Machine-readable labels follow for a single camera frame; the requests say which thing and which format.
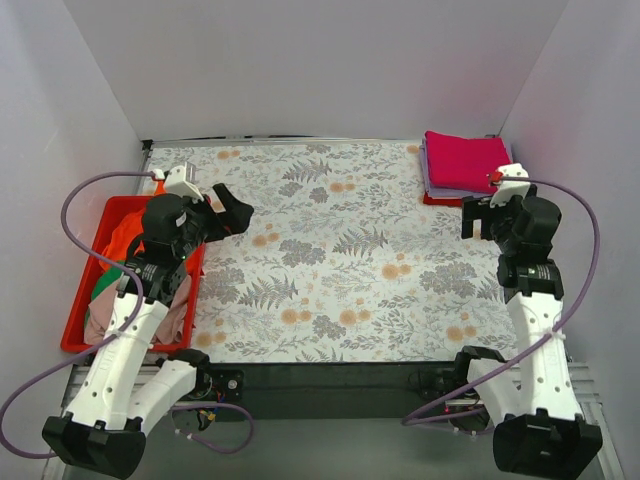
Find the white mount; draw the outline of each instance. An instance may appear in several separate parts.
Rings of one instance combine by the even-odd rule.
[[[116,297],[105,338],[118,338],[101,348],[78,395],[65,413],[73,421],[105,430],[123,430],[128,418],[140,417],[147,434],[175,402],[196,385],[196,369],[186,362],[167,361],[158,374],[131,398],[133,385],[150,342],[169,309],[158,301],[142,303],[140,312],[124,332],[118,329],[136,303],[137,295]]]
[[[516,330],[518,352],[522,352],[551,332],[560,318],[562,301],[550,294],[533,293],[525,297],[518,293],[507,303],[507,309]],[[563,420],[573,421],[576,415],[582,415],[569,378],[563,338],[560,332],[554,334],[520,362],[520,390],[508,370],[476,387],[494,425],[504,421],[507,414],[535,415],[538,408]],[[467,380],[476,380],[497,366],[495,360],[471,360]]]

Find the green cloth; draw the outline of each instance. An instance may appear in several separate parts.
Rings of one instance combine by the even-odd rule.
[[[98,295],[100,295],[104,290],[111,285],[113,282],[118,280],[122,275],[122,270],[117,269],[116,267],[111,267],[109,270],[104,272],[102,276],[96,282],[96,286],[93,287],[93,291],[91,292],[91,302],[93,302]],[[89,308],[87,307],[87,313],[84,316],[84,326],[87,326],[89,322]]]

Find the purple cloth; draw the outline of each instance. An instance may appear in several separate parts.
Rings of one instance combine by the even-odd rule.
[[[486,197],[486,193],[470,192],[467,190],[456,190],[454,188],[436,187],[431,183],[429,179],[429,167],[426,156],[425,141],[422,140],[422,146],[420,147],[420,166],[422,167],[422,177],[424,178],[425,191],[431,198],[464,198]]]

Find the pink cloth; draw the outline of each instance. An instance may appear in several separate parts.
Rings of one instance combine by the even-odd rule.
[[[117,281],[113,282],[89,304],[89,321],[84,329],[84,343],[95,345],[104,338],[116,298]],[[158,326],[152,343],[167,345],[182,340],[182,327],[187,314],[191,277],[187,275],[178,288],[167,316]]]
[[[495,193],[487,175],[511,163],[502,139],[425,133],[429,179],[436,187]]]

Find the stack of folded clothes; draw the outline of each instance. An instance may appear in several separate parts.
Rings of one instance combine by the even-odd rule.
[[[462,198],[492,195],[487,176],[511,163],[499,137],[460,138],[427,131],[420,148],[427,205],[461,206]]]

